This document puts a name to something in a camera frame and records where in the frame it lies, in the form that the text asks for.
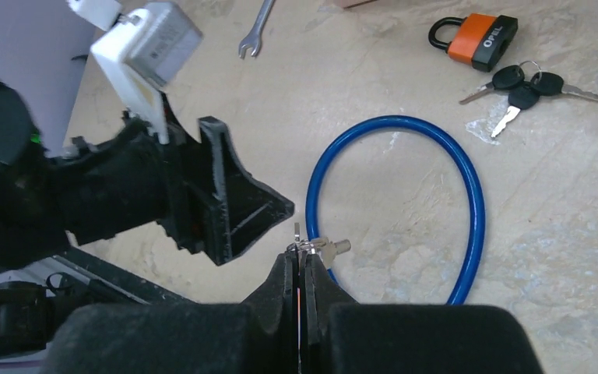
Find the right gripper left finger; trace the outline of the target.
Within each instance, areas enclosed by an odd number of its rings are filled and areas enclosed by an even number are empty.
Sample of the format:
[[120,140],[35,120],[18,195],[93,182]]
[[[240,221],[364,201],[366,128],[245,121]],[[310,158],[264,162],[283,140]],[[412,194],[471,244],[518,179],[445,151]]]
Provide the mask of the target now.
[[297,253],[283,252],[245,300],[255,317],[250,340],[255,373],[299,372]]

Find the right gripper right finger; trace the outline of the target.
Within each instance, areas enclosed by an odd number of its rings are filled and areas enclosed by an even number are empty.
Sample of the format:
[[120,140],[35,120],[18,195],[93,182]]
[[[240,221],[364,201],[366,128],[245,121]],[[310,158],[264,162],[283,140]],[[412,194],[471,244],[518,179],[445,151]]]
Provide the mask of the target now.
[[329,311],[339,304],[354,304],[329,275],[321,257],[305,253],[301,256],[301,371],[330,373],[332,342],[329,332]]

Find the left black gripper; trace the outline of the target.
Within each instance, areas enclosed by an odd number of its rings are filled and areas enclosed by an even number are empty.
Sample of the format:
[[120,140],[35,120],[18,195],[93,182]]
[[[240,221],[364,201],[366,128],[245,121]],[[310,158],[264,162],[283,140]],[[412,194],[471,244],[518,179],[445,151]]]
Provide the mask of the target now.
[[57,226],[46,240],[48,253],[69,250],[70,235],[82,245],[156,222],[179,249],[204,251],[221,266],[294,215],[291,200],[244,168],[225,122],[199,118],[199,144],[161,97],[168,144],[143,120],[123,115],[125,126],[113,139],[92,150],[82,145],[84,154],[71,161],[55,158]]

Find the blue cable lock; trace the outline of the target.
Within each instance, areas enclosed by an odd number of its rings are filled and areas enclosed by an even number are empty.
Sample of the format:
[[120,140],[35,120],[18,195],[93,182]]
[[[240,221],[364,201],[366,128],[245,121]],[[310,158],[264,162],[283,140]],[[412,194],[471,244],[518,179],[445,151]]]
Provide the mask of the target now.
[[483,257],[484,194],[472,161],[444,130],[401,115],[339,135],[312,173],[310,238],[350,236],[330,270],[364,302],[458,305]]

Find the small silver cable lock keys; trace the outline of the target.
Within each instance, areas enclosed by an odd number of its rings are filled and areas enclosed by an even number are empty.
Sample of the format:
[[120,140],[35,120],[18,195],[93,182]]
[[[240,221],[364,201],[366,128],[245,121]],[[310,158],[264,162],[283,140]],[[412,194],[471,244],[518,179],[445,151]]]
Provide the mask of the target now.
[[287,246],[287,252],[306,252],[307,254],[319,255],[325,268],[331,269],[338,255],[351,250],[351,243],[348,239],[333,242],[327,237],[305,239],[301,237],[301,225],[294,223],[294,240]]

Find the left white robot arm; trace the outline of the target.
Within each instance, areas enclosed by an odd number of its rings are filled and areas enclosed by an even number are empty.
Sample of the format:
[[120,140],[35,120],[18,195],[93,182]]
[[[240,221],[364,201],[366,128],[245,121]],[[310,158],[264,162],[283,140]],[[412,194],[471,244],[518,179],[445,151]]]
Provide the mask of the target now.
[[[151,222],[179,249],[223,265],[245,253],[294,205],[255,180],[225,123],[204,117],[200,139],[168,104],[160,143],[142,119],[104,143],[82,138],[75,153],[49,158],[19,93],[0,80],[0,271],[22,269]],[[48,370],[98,365],[250,369],[297,353],[293,261],[282,259],[241,304],[106,303],[71,288],[0,284],[0,358],[48,349]]]

